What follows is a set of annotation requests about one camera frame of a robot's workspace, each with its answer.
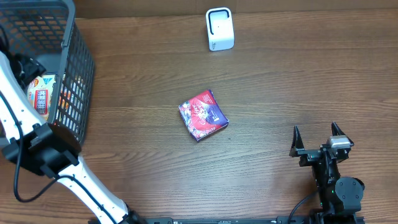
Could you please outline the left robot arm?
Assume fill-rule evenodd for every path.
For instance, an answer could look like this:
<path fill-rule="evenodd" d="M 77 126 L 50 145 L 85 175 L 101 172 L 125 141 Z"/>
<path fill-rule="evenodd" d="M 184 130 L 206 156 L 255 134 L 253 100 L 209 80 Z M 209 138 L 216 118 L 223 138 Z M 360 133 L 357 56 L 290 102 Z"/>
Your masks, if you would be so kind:
<path fill-rule="evenodd" d="M 47 123 L 28 102 L 14 77 L 9 59 L 1 54 L 1 123 L 8 145 L 4 157 L 16 164 L 14 195 L 18 192 L 19 171 L 24 168 L 51 178 L 71 190 L 97 217 L 98 223 L 145 223 L 135 211 L 112 194 L 90 171 L 81 146 L 66 128 Z"/>

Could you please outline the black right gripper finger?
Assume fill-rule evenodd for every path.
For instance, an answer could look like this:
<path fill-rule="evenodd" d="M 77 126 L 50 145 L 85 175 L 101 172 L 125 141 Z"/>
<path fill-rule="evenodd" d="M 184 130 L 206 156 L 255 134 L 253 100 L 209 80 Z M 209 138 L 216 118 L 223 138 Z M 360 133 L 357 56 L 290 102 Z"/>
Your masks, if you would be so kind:
<path fill-rule="evenodd" d="M 294 135 L 292 140 L 292 145 L 290 148 L 290 156 L 299 156 L 301 151 L 304 150 L 303 141 L 299 132 L 298 126 L 294 126 Z"/>
<path fill-rule="evenodd" d="M 340 127 L 333 121 L 331 123 L 331 131 L 333 136 L 345 136 L 350 142 L 350 146 L 354 146 L 354 142 L 340 129 Z"/>

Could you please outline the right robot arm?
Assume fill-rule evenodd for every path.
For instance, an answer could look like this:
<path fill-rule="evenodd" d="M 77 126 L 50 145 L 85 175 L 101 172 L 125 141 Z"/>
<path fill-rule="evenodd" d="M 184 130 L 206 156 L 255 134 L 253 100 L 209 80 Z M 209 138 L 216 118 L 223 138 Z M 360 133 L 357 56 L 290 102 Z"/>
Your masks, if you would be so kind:
<path fill-rule="evenodd" d="M 299 157 L 299 166 L 310 166 L 317 190 L 301 200 L 291 211 L 288 221 L 295 211 L 308 199 L 319 195 L 321 208 L 314 209 L 308 216 L 308 223 L 359 223 L 356 212 L 361 210 L 361 200 L 365 190 L 358 178 L 342 177 L 338 163 L 349 158 L 354 142 L 335 123 L 331 123 L 332 135 L 318 149 L 305 149 L 297 126 L 290 148 L 290 157 Z"/>

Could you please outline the red purple snack packet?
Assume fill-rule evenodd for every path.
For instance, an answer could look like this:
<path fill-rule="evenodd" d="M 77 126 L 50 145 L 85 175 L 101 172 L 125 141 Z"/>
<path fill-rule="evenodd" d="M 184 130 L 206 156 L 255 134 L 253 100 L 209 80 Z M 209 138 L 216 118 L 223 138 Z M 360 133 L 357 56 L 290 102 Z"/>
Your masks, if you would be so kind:
<path fill-rule="evenodd" d="M 182 120 L 197 142 L 227 127 L 223 114 L 211 90 L 205 90 L 178 106 Z"/>

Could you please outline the white orange snack bag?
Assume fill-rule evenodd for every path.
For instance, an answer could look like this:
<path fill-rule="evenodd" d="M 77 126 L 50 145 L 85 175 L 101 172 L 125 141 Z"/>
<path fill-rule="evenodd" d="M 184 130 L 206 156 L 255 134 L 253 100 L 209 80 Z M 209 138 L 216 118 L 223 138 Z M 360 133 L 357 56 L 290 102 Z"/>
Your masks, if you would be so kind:
<path fill-rule="evenodd" d="M 27 87 L 27 99 L 44 120 L 48 120 L 50 114 L 53 85 L 57 73 L 46 73 L 37 76 Z"/>

